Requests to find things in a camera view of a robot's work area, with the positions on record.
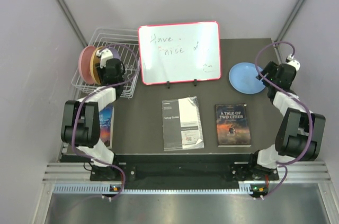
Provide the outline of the blue plate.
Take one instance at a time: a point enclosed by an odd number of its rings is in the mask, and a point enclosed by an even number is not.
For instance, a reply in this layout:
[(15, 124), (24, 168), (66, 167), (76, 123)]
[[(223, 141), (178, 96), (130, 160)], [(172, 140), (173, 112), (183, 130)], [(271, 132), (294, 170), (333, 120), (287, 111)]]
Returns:
[(255, 64), (250, 62), (240, 62), (235, 64), (229, 71), (229, 81), (231, 86), (243, 94), (257, 94), (265, 89), (259, 80), (256, 79), (258, 72)]

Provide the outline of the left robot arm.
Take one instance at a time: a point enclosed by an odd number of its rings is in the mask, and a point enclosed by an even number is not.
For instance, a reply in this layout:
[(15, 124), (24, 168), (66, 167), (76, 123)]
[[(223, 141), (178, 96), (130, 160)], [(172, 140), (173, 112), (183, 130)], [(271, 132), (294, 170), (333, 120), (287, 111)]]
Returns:
[(103, 85), (83, 99), (67, 101), (61, 124), (62, 142), (70, 144), (76, 154), (102, 167), (102, 174), (109, 180), (119, 176), (120, 167), (114, 163), (114, 153), (101, 139), (100, 111), (120, 97), (125, 72), (120, 59), (109, 59), (106, 66), (99, 69)]

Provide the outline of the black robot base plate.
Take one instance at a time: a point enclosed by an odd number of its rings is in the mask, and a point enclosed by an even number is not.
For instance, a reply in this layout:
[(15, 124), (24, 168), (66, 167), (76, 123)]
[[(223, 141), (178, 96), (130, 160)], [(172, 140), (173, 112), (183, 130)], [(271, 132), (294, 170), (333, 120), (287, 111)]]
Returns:
[(125, 189), (236, 189), (238, 182), (279, 179), (278, 171), (257, 168), (252, 154), (117, 155)]

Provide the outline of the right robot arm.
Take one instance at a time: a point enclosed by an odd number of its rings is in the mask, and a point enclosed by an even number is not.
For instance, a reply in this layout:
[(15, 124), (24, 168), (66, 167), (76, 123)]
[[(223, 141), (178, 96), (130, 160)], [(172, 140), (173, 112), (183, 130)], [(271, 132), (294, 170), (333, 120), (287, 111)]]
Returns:
[(250, 155), (247, 173), (255, 180), (273, 172), (277, 165), (313, 161), (319, 155), (326, 118), (307, 110), (290, 89), (299, 68), (296, 60), (279, 65), (271, 61), (256, 77), (268, 88), (267, 96), (283, 120), (275, 144)]

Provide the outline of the purple plate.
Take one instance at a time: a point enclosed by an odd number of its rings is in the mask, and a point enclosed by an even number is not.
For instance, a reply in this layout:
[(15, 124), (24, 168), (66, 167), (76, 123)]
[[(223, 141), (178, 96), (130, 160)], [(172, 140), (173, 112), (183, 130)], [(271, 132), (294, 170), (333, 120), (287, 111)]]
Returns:
[(119, 60), (121, 59), (121, 58), (120, 58), (120, 55), (119, 55), (119, 53), (118, 53), (118, 51), (116, 50), (116, 48), (114, 48), (114, 47), (108, 47), (107, 49), (112, 53), (113, 58), (119, 59)]

